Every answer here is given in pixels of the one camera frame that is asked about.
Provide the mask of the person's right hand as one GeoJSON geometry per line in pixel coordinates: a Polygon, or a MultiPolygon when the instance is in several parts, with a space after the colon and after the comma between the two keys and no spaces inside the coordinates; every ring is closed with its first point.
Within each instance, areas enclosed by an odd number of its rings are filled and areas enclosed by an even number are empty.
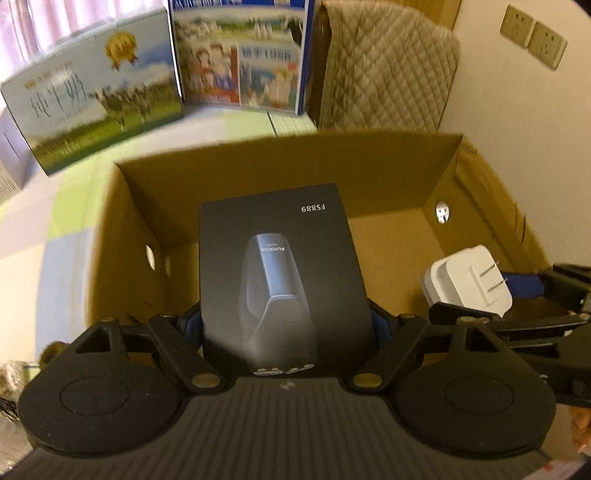
{"type": "Polygon", "coordinates": [[[591,411],[589,408],[569,407],[571,439],[579,453],[590,447],[591,411]]]}

